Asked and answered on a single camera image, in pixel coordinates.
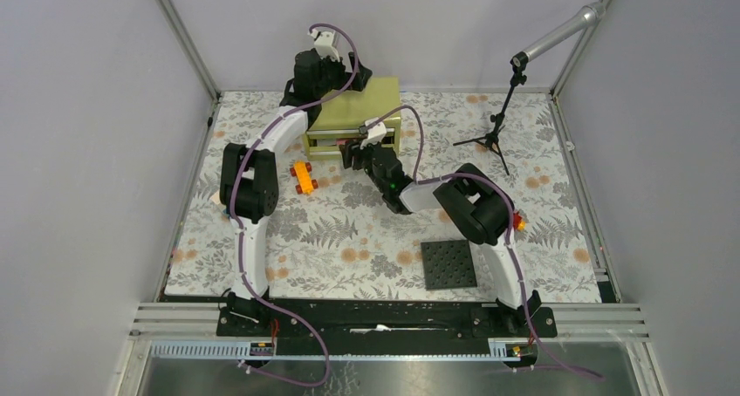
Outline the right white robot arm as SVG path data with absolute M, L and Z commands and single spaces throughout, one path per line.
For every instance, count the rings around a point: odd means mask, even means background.
M 415 181 L 403 170 L 391 148 L 363 146 L 349 140 L 339 146 L 344 168 L 363 171 L 380 191 L 391 212 L 410 215 L 442 209 L 469 242 L 479 246 L 489 265 L 505 332 L 521 337 L 535 324 L 532 309 L 523 304 L 524 270 L 514 254 L 514 204 L 478 167 L 462 164 L 454 173 Z

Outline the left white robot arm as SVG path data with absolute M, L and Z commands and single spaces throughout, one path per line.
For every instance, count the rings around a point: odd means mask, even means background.
M 266 230 L 279 199 L 277 157 L 312 126 L 325 102 L 344 91 L 363 91 L 372 75 L 354 51 L 338 59 L 315 48 L 301 51 L 273 120 L 249 143 L 223 149 L 219 199 L 235 230 L 235 297 L 266 301 Z

